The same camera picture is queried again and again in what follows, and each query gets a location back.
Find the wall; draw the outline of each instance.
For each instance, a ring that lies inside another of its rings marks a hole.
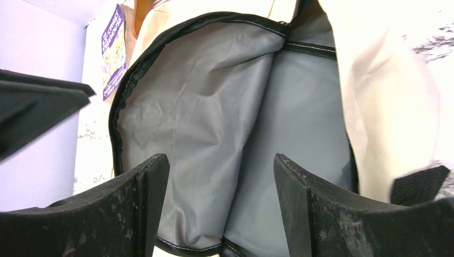
[[[81,82],[86,31],[22,0],[0,1],[0,69]],[[0,163],[0,211],[71,196],[78,115]]]
[[[106,2],[115,0],[24,0],[81,27],[97,14]]]
[[[106,3],[87,27],[85,62],[82,82],[92,86],[96,95],[92,103],[80,111],[79,139],[75,161],[74,193],[106,182],[113,177],[112,148],[108,118],[110,105],[102,100],[101,36],[108,26],[116,3]]]

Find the zipper track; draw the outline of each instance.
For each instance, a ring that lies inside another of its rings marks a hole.
[[[358,179],[358,168],[356,166],[356,160],[354,157],[353,147],[350,143],[350,138],[347,135],[347,140],[349,142],[349,152],[350,152],[350,190],[353,193],[359,194],[359,179]]]
[[[110,142],[112,145],[112,152],[114,156],[113,160],[113,170],[115,173],[115,176],[119,176],[123,173],[123,164],[121,160],[121,151],[118,151],[117,149],[114,149],[115,145],[122,145],[122,140],[120,137],[120,133],[118,132],[117,129],[117,123],[114,122],[111,124],[112,120],[117,120],[118,115],[119,115],[119,110],[124,109],[126,103],[126,99],[124,98],[125,93],[127,93],[127,84],[131,80],[135,70],[143,63],[143,61],[151,56],[152,54],[155,53],[155,51],[159,50],[160,48],[164,47],[165,44],[172,40],[174,37],[178,35],[178,33],[182,32],[186,28],[191,27],[192,25],[195,25],[197,23],[202,23],[201,20],[213,18],[213,19],[219,19],[220,17],[227,17],[230,15],[234,15],[235,13],[233,12],[215,12],[215,13],[206,13],[203,14],[199,17],[195,17],[193,19],[187,20],[183,23],[180,23],[176,25],[173,28],[170,28],[163,33],[159,34],[155,40],[150,44],[150,47],[148,47],[140,56],[137,58],[137,60],[127,69],[125,74],[123,75],[122,79],[120,80],[119,86],[117,88],[117,93],[115,94],[115,97],[113,98],[112,102],[112,107],[115,106],[115,108],[110,109],[109,112],[109,135],[110,135]]]

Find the canvas flap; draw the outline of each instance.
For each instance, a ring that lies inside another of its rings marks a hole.
[[[290,22],[298,0],[170,0],[152,9],[142,24],[131,63],[166,29],[209,12],[238,12]]]
[[[391,2],[319,2],[334,34],[360,194],[389,202],[396,178],[433,165],[439,92],[424,63],[392,31]]]

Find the black panel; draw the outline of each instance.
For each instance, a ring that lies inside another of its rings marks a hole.
[[[85,84],[0,70],[0,161],[90,103]]]
[[[0,255],[151,256],[168,176],[159,154],[47,208],[0,213]]]
[[[274,173],[292,257],[304,256],[306,241],[318,257],[454,253],[454,198],[414,207],[374,201],[313,175],[281,154],[276,155]],[[311,208],[312,225],[307,218]]]

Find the zipper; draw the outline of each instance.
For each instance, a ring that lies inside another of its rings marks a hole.
[[[110,141],[112,145],[112,151],[113,151],[113,169],[115,171],[115,176],[121,175],[123,173],[122,171],[122,161],[120,158],[121,152],[118,150],[118,146],[122,144],[121,142],[121,137],[120,134],[117,130],[117,124],[111,123],[113,120],[118,120],[118,115],[119,111],[125,107],[125,102],[126,98],[125,95],[128,94],[129,91],[131,91],[131,88],[127,87],[127,84],[130,82],[132,76],[135,73],[135,70],[143,63],[143,61],[153,55],[156,51],[160,50],[163,48],[169,41],[173,41],[181,36],[184,36],[185,31],[194,31],[197,28],[203,27],[208,24],[216,23],[216,22],[228,22],[229,20],[231,22],[239,22],[242,21],[242,18],[247,21],[245,17],[252,17],[254,19],[262,19],[262,21],[269,21],[271,24],[280,24],[284,25],[285,27],[289,27],[290,24],[280,21],[280,22],[275,22],[272,20],[269,20],[264,17],[257,17],[252,14],[238,14],[235,12],[211,12],[211,13],[206,13],[203,15],[200,15],[198,17],[192,18],[190,20],[187,20],[185,22],[182,22],[173,28],[169,28],[168,30],[162,32],[160,35],[158,35],[155,40],[151,43],[150,47],[148,47],[140,56],[139,58],[126,70],[125,74],[123,75],[119,86],[117,88],[117,93],[115,94],[115,97],[113,98],[112,102],[112,107],[109,112],[109,134],[110,134]]]
[[[349,142],[350,153],[350,190],[355,194],[359,194],[358,168],[356,166],[356,159],[354,157],[353,147],[348,134],[347,141]]]

